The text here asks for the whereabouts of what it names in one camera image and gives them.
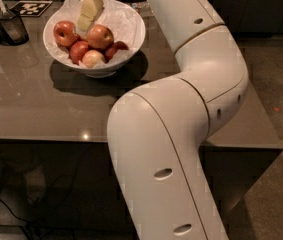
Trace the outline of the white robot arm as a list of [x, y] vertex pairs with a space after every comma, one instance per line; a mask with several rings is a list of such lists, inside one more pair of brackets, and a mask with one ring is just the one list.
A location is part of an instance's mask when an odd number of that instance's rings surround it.
[[228, 240], [199, 147], [239, 110], [246, 63], [207, 0], [147, 0], [179, 73], [110, 111], [110, 157], [139, 240]]

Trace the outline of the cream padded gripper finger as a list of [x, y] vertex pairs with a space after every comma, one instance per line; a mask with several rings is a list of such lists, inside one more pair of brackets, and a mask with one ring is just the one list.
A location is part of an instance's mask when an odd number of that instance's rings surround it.
[[76, 31], [80, 36], [87, 34], [90, 26], [103, 8], [103, 0], [82, 0]]

